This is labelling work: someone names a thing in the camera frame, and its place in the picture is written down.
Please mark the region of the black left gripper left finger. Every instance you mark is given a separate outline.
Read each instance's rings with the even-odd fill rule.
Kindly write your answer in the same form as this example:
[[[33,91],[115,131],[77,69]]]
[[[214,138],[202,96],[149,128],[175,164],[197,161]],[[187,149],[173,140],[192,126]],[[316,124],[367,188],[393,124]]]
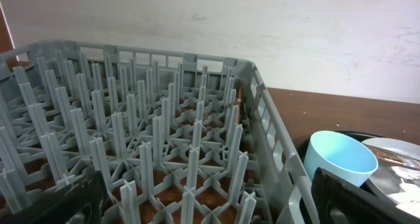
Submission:
[[[107,188],[102,173],[95,171],[12,216],[2,217],[1,223],[66,223],[78,212],[84,214],[85,223],[100,223],[106,202]]]

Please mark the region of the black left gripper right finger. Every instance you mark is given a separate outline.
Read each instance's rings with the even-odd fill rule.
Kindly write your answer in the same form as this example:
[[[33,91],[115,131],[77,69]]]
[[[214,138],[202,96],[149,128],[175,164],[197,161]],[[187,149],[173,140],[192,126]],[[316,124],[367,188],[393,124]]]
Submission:
[[[322,168],[314,173],[311,193],[320,223],[419,223],[418,217]]]

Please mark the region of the light blue plastic cup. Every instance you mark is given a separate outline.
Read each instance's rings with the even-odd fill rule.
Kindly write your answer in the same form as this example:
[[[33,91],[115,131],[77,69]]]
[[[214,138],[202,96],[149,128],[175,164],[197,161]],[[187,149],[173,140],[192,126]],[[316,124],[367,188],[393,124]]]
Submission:
[[[304,168],[312,181],[317,168],[359,187],[377,170],[372,151],[360,141],[336,131],[317,131],[310,136]]]

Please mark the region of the grey round plate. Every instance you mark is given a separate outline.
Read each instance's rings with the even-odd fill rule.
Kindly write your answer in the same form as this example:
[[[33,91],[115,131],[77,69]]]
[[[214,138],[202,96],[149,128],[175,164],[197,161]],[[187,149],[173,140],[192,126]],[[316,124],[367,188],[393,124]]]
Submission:
[[[419,145],[383,137],[362,141],[364,145],[383,148],[419,160]],[[378,160],[379,167],[366,185],[382,201],[419,217],[419,170],[395,166]]]

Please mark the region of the gold foil snack wrapper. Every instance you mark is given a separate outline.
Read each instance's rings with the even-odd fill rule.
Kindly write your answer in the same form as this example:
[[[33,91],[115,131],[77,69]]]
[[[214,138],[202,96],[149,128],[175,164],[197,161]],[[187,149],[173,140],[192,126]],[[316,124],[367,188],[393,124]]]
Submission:
[[[389,151],[383,148],[377,148],[369,145],[366,145],[366,147],[368,147],[372,151],[372,153],[377,157],[378,160],[389,164],[393,164],[395,166],[419,170],[419,160],[415,158],[402,155],[393,151]]]

